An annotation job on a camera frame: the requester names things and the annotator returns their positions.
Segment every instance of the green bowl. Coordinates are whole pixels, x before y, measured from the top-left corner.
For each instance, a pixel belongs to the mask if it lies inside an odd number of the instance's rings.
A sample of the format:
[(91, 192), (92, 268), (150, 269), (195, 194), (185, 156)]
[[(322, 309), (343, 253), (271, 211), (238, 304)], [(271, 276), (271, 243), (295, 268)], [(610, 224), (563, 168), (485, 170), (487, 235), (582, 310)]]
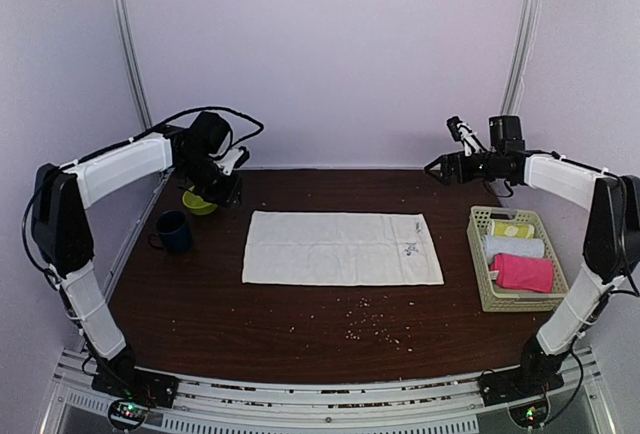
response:
[(206, 216), (218, 208), (217, 204), (204, 201), (193, 193), (193, 187), (182, 194), (182, 204), (189, 209), (194, 216)]

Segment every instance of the lavender wall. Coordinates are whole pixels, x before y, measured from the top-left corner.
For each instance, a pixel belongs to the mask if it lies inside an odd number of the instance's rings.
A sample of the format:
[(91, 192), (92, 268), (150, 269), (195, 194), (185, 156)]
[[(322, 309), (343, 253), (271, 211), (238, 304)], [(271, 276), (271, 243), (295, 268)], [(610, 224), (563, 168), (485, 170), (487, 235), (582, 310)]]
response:
[[(640, 176), (640, 0), (543, 0), (520, 108), (531, 148)], [(587, 214), (518, 190), (511, 205), (541, 213), (567, 274), (580, 265)], [(640, 303), (615, 298), (591, 342), (624, 432), (638, 432)]]
[(253, 166), (423, 166), (500, 109), (522, 0), (127, 0), (151, 110), (264, 120)]
[[(120, 140), (139, 125), (111, 0), (2, 0), (0, 19), (0, 431), (27, 433), (72, 333), (59, 297), (30, 267), (20, 243), (35, 171)], [(153, 185), (130, 186), (91, 213), (102, 282)]]

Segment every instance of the folded towel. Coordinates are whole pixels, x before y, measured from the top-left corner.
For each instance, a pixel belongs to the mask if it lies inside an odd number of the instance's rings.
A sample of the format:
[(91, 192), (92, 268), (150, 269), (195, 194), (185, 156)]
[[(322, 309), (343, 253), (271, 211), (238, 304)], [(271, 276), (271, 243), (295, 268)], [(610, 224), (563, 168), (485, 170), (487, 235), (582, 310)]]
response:
[(487, 264), (493, 262), (496, 254), (504, 252), (514, 256), (544, 257), (544, 241), (542, 239), (518, 239), (514, 237), (483, 236), (484, 254)]
[(489, 221), (489, 234), (498, 237), (517, 237), (519, 239), (533, 239), (536, 228), (533, 224), (521, 222)]
[(548, 294), (553, 288), (553, 263), (549, 259), (498, 254), (491, 270), (499, 271), (496, 284), (505, 289)]

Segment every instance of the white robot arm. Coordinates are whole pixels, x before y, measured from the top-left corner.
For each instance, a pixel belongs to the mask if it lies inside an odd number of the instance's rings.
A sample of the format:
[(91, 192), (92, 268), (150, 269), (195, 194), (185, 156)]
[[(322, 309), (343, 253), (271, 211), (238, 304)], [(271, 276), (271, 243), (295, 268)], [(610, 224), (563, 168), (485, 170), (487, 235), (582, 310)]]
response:
[[(63, 167), (42, 166), (25, 212), (26, 221), (33, 207), (31, 233), (47, 267), (37, 265), (28, 247), (27, 254), (59, 291), (70, 319), (87, 340), (98, 364), (94, 389), (143, 404), (153, 399), (154, 405), (170, 407), (177, 380), (135, 369), (133, 349), (116, 326), (96, 281), (93, 238), (85, 210), (118, 189), (169, 168), (191, 181), (194, 192), (205, 200), (226, 207), (239, 204), (242, 182), (234, 169), (246, 162), (249, 152), (234, 146), (257, 135), (263, 126), (219, 107), (190, 109), (170, 119), (201, 110), (189, 128), (163, 122)], [(212, 110), (239, 115), (258, 129), (234, 143), (231, 127)], [(220, 152), (223, 144), (227, 147)], [(26, 246), (24, 231), (23, 240)]]
[[(452, 118), (447, 125), (453, 134), (464, 123)], [(597, 321), (610, 296), (620, 292), (640, 296), (631, 277), (640, 261), (640, 179), (615, 176), (556, 153), (525, 150), (516, 116), (492, 117), (489, 126), (492, 151), (479, 143), (472, 149), (463, 143), (464, 151), (440, 156), (425, 167), (426, 173), (444, 184), (453, 179), (459, 183), (504, 179), (511, 185), (542, 189), (589, 211), (589, 224), (580, 272), (549, 321), (525, 344), (520, 366), (480, 377), (485, 405), (561, 387), (562, 361), (576, 339)], [(462, 134), (453, 137), (462, 141)], [(627, 278), (633, 292), (617, 289)]]

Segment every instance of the beige basket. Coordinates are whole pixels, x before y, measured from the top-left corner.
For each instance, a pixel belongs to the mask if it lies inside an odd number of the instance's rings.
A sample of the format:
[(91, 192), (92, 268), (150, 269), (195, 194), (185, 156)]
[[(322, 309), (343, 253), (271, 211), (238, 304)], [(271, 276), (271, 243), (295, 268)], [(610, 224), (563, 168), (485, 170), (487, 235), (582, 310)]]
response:
[[(553, 263), (553, 288), (551, 293), (542, 294), (531, 291), (503, 289), (491, 281), (487, 266), (482, 236), (488, 234), (489, 221), (524, 222), (533, 224), (536, 229), (535, 237), (544, 241), (544, 257)], [(532, 211), (505, 209), (500, 207), (474, 206), (471, 208), (469, 228), (467, 229), (469, 246), (473, 257), (473, 266), (478, 280), (482, 310), (485, 312), (535, 312), (550, 311), (557, 307), (566, 296), (569, 287), (553, 251), (547, 232), (540, 217)]]

